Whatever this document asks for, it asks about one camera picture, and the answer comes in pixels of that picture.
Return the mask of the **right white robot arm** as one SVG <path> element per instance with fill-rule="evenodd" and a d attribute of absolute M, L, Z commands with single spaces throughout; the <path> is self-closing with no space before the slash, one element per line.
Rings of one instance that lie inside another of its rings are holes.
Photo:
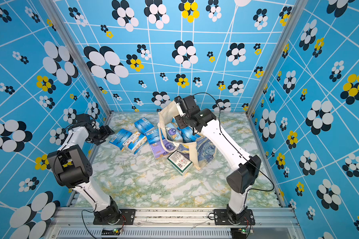
<path fill-rule="evenodd" d="M 246 199 L 249 190 L 258 177 L 261 165 L 259 156 L 251 156 L 242 149 L 222 128 L 219 119 L 209 110 L 201 110 L 193 96 L 175 98 L 179 115 L 175 120 L 181 129 L 189 126 L 193 133 L 200 132 L 207 137 L 228 162 L 232 173 L 226 181 L 231 188 L 231 196 L 227 204 L 228 221 L 233 225 L 240 224 L 250 218 L 247 212 Z"/>

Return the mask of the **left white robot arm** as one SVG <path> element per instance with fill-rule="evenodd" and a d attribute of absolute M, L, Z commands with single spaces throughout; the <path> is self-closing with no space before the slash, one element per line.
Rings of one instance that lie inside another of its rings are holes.
<path fill-rule="evenodd" d="M 83 195 L 93 207 L 94 223 L 106 225 L 119 222 L 121 211 L 112 197 L 90 178 L 92 165 L 82 150 L 85 142 L 100 145 L 114 131 L 107 125 L 96 128 L 91 115 L 79 114 L 76 122 L 63 132 L 68 132 L 67 139 L 57 151 L 47 155 L 57 183 Z"/>

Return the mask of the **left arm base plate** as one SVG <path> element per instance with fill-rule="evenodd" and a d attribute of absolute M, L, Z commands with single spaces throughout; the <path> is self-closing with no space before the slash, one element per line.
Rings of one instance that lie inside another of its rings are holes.
<path fill-rule="evenodd" d="M 135 209 L 121 209 L 118 212 L 105 209 L 94 212 L 94 225 L 133 225 L 135 219 Z"/>

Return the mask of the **orange white tissue pack back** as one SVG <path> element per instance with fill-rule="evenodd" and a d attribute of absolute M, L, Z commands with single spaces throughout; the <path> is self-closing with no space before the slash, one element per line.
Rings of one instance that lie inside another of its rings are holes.
<path fill-rule="evenodd" d="M 147 142 L 147 138 L 140 132 L 133 133 L 124 143 L 123 146 L 126 150 L 136 154 L 141 146 Z"/>

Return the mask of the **light blue tissue pack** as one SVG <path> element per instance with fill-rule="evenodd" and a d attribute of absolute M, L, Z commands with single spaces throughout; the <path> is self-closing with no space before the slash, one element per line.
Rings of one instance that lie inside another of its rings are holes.
<path fill-rule="evenodd" d="M 170 140 L 176 142 L 183 142 L 183 138 L 179 130 L 173 124 L 169 123 L 166 125 L 166 133 Z"/>

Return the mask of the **cream canvas tote bag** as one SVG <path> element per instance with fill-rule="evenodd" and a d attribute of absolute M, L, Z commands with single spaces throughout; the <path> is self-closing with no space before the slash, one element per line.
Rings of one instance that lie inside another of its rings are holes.
<path fill-rule="evenodd" d="M 175 146 L 174 150 L 169 151 L 169 153 L 173 153 L 174 151 L 182 153 L 193 163 L 193 166 L 197 170 L 201 170 L 215 158 L 217 149 L 207 137 L 200 133 L 194 134 L 190 127 L 186 127 L 184 129 L 180 129 L 178 127 L 175 121 L 175 116 L 179 115 L 179 112 L 176 108 L 175 102 L 169 102 L 166 104 L 166 106 L 158 112 L 158 115 L 158 130 L 160 133 L 160 142 L 162 147 L 164 147 L 164 139 Z M 168 138 L 166 125 L 169 123 L 176 126 L 179 130 L 183 138 L 183 142 L 172 141 Z"/>

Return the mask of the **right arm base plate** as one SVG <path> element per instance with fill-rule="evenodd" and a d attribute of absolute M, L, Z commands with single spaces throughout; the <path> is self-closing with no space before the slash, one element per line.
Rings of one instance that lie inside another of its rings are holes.
<path fill-rule="evenodd" d="M 250 209 L 235 214 L 230 209 L 214 209 L 214 222 L 217 226 L 254 226 L 255 219 Z"/>

